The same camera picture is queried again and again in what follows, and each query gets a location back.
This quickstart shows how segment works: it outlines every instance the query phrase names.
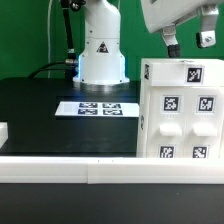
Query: green wall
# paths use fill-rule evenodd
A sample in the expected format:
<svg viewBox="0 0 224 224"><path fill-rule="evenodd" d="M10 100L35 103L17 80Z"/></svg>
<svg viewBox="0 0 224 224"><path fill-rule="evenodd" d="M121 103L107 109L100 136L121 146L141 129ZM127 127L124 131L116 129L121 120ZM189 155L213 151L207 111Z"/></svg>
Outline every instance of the green wall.
<svg viewBox="0 0 224 224"><path fill-rule="evenodd" d="M109 0L117 5L118 0ZM47 11L49 0L4 1L0 14L0 79L27 76L47 63ZM146 30L140 0L121 0L121 52L126 57L126 75L138 80L141 58L167 57L159 34ZM178 27L177 38L183 58L224 58L224 7L220 8L217 27L217 45L198 49L195 33L200 21L195 18ZM84 14L72 13L75 47L84 48ZM52 60L66 57L66 39L63 17L58 0L52 8Z"/></svg>

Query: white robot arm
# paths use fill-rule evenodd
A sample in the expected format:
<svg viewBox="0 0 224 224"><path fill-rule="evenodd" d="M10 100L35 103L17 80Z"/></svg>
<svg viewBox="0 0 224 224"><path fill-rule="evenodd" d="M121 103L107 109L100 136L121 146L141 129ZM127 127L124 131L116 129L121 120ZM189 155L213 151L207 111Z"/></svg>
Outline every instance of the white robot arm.
<svg viewBox="0 0 224 224"><path fill-rule="evenodd" d="M176 26L200 15L201 30L197 34L198 47L215 45L215 27L219 15L218 4L224 0L141 0L144 19L149 32L161 32L169 57L180 56L176 40Z"/></svg>

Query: white box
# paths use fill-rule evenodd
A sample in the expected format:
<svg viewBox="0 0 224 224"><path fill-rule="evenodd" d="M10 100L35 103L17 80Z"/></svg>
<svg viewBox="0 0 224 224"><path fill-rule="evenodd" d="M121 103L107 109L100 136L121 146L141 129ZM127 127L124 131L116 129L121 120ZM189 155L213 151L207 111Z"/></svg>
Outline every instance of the white box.
<svg viewBox="0 0 224 224"><path fill-rule="evenodd" d="M219 158L224 62L143 59L137 156Z"/></svg>

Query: warning label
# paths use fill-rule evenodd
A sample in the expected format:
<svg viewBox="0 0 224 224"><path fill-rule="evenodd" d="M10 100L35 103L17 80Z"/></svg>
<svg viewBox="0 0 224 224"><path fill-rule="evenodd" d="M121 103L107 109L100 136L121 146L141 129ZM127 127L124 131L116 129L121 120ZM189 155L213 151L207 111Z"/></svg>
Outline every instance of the warning label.
<svg viewBox="0 0 224 224"><path fill-rule="evenodd" d="M109 53L106 44L103 42L97 50L98 53Z"/></svg>

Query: black table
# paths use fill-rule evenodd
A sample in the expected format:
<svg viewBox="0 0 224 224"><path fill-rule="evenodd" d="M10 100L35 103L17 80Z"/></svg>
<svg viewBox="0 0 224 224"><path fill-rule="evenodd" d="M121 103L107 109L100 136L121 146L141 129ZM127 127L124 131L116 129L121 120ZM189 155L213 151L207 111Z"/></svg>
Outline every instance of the black table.
<svg viewBox="0 0 224 224"><path fill-rule="evenodd" d="M110 93L74 89L61 79L0 81L0 121L9 139L1 155L136 155L138 118L55 117L60 101L138 103L139 83Z"/></svg>
<svg viewBox="0 0 224 224"><path fill-rule="evenodd" d="M138 102L129 90L81 92L63 80L0 81L1 156L135 156L137 119L54 116L59 101ZM2 224L223 224L223 185L0 184Z"/></svg>

